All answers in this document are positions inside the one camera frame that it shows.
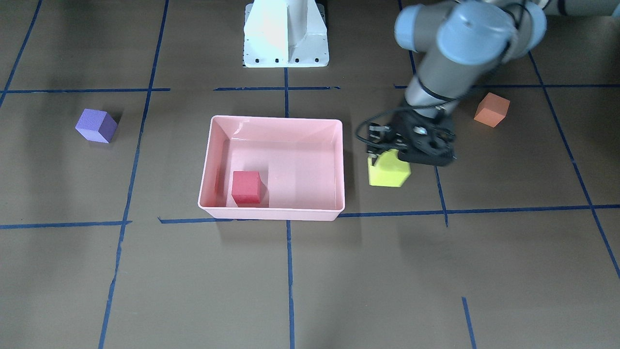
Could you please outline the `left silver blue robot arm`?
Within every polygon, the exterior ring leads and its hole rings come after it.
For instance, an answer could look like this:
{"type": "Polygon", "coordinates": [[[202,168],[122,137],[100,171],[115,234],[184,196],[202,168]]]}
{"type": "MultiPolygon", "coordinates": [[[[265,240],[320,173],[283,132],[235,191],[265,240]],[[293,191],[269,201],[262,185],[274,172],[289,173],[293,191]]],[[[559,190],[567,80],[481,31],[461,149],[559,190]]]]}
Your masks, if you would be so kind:
{"type": "Polygon", "coordinates": [[[619,16],[617,0],[444,0],[401,10],[397,44],[423,53],[398,108],[385,125],[361,122],[355,137],[374,166],[386,153],[398,160],[447,166],[455,159],[451,113],[482,76],[522,57],[545,35],[547,16],[619,16]]]}

